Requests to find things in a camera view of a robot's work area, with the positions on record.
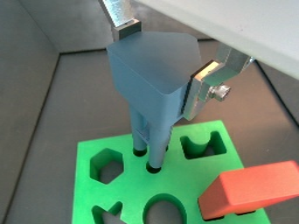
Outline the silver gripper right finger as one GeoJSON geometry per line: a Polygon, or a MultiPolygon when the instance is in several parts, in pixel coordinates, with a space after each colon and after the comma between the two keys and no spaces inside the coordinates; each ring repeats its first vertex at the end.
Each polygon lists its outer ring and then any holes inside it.
{"type": "Polygon", "coordinates": [[[216,59],[212,59],[191,76],[181,106],[181,116],[191,120],[209,99],[223,102],[231,87],[224,82],[239,75],[253,58],[220,43],[216,59]]]}

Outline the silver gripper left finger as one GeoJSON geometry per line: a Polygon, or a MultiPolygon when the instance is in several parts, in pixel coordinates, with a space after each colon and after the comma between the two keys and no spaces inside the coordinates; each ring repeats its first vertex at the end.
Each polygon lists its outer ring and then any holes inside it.
{"type": "Polygon", "coordinates": [[[115,41],[141,31],[141,22],[135,18],[129,0],[98,0],[98,3],[110,23],[115,41]]]}

